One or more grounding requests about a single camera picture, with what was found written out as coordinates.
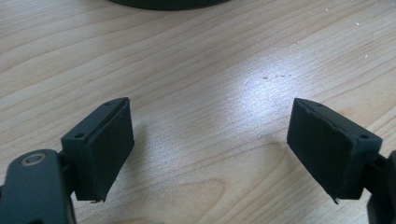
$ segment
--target black rectangular block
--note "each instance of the black rectangular block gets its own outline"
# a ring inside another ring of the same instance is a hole
[[[64,155],[77,166],[76,196],[104,201],[134,147],[128,98],[109,101],[62,137]]]
[[[359,199],[364,166],[376,159],[382,139],[321,105],[295,99],[288,144],[335,200]]]

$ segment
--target wood grain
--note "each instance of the wood grain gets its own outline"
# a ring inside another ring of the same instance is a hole
[[[286,144],[294,97],[396,149],[394,0],[232,0],[161,12],[104,0],[0,2],[0,181],[102,102],[131,98],[135,148],[79,223],[368,223]]]

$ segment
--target screw hole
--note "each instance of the screw hole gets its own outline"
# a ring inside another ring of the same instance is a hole
[[[74,135],[75,138],[82,138],[84,136],[83,133],[78,133],[76,135]]]

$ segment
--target black plastic mount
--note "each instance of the black plastic mount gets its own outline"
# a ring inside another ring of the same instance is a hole
[[[76,223],[70,194],[104,201],[134,147],[128,98],[109,101],[62,138],[14,160],[0,188],[0,223]]]
[[[329,107],[295,99],[288,144],[324,190],[337,199],[359,199],[364,188],[373,195],[370,223],[392,223],[396,208],[396,152],[385,159],[382,139]]]
[[[210,7],[229,0],[111,0],[128,7],[152,10],[185,10]]]

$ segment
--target dark round object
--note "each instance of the dark round object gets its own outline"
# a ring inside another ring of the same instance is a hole
[[[110,0],[128,7],[152,10],[185,10],[210,7],[229,0]]]

